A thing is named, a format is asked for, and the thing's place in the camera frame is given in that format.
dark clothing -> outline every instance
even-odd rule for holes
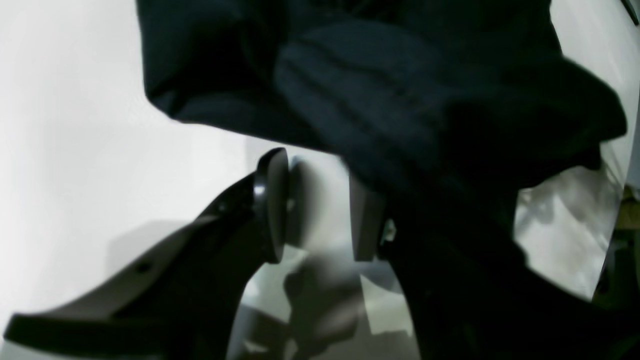
[[[138,0],[145,91],[182,122],[335,153],[385,193],[390,213],[402,217],[403,241],[390,253],[406,265],[396,271],[411,288],[405,292],[419,337],[425,331],[415,304],[425,291],[451,304],[458,299],[452,307],[486,304],[481,320],[467,319],[478,329],[488,329],[492,316],[515,326],[513,309],[535,304],[541,312],[526,319],[554,318],[582,305],[555,290],[533,296],[521,287],[514,304],[529,303],[499,313],[476,297],[481,287],[454,282],[490,279],[493,294],[506,299],[516,274],[530,278],[513,243],[517,191],[570,167],[598,168],[600,142],[627,130],[615,92],[563,57],[549,6]],[[468,217],[473,226],[457,223]],[[451,264],[460,265],[459,274],[437,271]],[[429,276],[409,279],[424,272]],[[483,334],[495,349],[504,328]]]

floor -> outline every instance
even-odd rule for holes
[[[618,91],[634,134],[640,31],[624,7],[563,0],[552,15],[565,54]],[[151,107],[130,0],[0,0],[0,49],[0,328],[92,289],[278,145]],[[601,172],[571,169],[522,193],[515,226],[530,267],[576,296],[595,289],[631,146],[630,135],[604,144]],[[288,150],[312,174],[314,221],[248,284],[228,358],[418,359],[388,265],[352,261],[345,168]],[[42,358],[20,351],[6,344],[0,358]]]

white floor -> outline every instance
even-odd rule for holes
[[[640,31],[618,0],[555,0],[552,13],[565,54],[618,91],[633,134]],[[603,145],[601,173],[573,169],[522,196],[516,231],[531,267],[578,296],[595,287],[631,143],[626,136]],[[0,329],[15,311],[47,309],[98,285],[274,145],[172,122],[146,102],[132,0],[0,0]],[[410,336],[402,296],[380,286],[395,286],[388,268],[350,261],[344,167],[289,150],[316,175],[315,222],[301,249],[287,248],[282,265],[256,275],[243,304],[287,323],[282,282],[312,256],[313,271],[330,284],[365,274],[349,288],[357,297],[362,287],[364,303],[347,297],[324,329],[351,329],[362,349],[375,348],[365,340],[371,335]],[[252,317],[243,319],[240,327],[250,328]],[[343,345],[318,358],[342,358],[350,351]],[[230,357],[270,345],[243,346]]]

dark fabric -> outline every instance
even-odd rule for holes
[[[640,340],[637,309],[604,311],[505,261],[498,226],[469,217],[448,233],[427,232],[420,210],[394,209],[398,233],[383,253],[423,359],[613,360]]]
[[[614,91],[563,57],[550,0],[137,3],[149,100],[182,122],[341,156],[411,232],[394,244],[410,292],[476,309],[482,285],[456,287],[468,276],[516,294],[520,309],[580,313],[560,291],[517,288],[518,274],[533,277],[524,286],[541,280],[513,242],[516,195],[598,168],[600,142],[627,123]],[[450,260],[468,272],[438,273]],[[482,326],[514,325],[487,311]],[[414,322],[419,313],[412,306]]]

